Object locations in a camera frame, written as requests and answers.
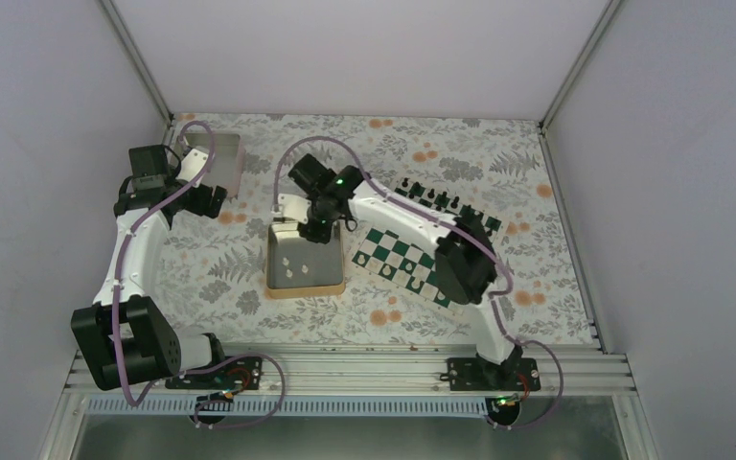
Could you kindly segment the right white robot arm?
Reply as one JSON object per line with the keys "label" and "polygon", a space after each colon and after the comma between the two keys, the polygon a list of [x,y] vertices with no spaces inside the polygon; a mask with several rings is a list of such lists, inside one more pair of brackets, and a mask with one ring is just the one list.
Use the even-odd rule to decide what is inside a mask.
{"label": "right white robot arm", "polygon": [[522,349],[503,331],[495,298],[513,290],[479,217],[427,208],[379,184],[359,164],[340,172],[306,154],[289,178],[300,195],[273,193],[272,214],[298,222],[309,242],[326,243],[334,222],[365,222],[389,230],[434,260],[436,286],[465,310],[476,329],[476,358],[483,382],[503,390],[518,376]]}

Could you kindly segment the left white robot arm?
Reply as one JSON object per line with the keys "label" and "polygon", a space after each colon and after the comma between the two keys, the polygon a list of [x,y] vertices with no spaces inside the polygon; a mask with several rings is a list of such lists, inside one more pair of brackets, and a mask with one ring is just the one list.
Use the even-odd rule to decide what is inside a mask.
{"label": "left white robot arm", "polygon": [[105,280],[91,306],[71,316],[72,333],[101,390],[188,370],[200,385],[214,388],[228,375],[219,340],[212,333],[177,332],[152,298],[174,216],[186,211],[214,219],[227,195],[201,182],[211,162],[208,149],[186,149],[174,165],[170,151],[164,145],[130,150],[132,174],[113,207],[117,239]]}

